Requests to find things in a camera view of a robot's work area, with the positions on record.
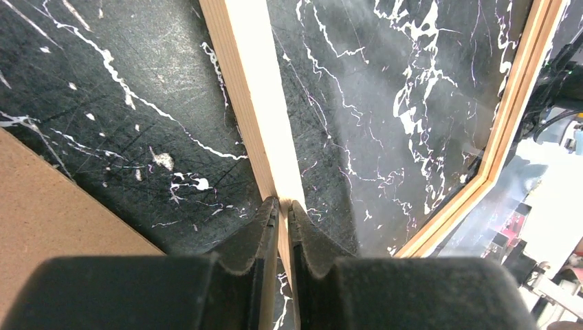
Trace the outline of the brown frame backing board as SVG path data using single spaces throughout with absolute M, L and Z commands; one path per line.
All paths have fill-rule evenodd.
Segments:
M 1 318 L 43 261 L 163 252 L 1 130 Z

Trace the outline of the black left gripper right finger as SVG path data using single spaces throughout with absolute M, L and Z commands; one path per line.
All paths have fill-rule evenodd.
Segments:
M 294 202 L 288 211 L 297 329 L 535 329 L 516 281 L 482 258 L 356 257 Z

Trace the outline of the wooden picture frame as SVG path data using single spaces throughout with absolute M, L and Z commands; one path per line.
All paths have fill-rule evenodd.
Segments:
M 214 51 L 262 198 L 305 208 L 292 129 L 265 1 L 202 1 Z M 566 1 L 534 1 L 477 175 L 397 252 L 426 257 L 494 187 Z

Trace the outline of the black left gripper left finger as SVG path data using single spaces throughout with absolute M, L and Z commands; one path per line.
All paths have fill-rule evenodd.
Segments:
M 269 329 L 279 202 L 205 253 L 71 256 L 40 264 L 3 329 Z

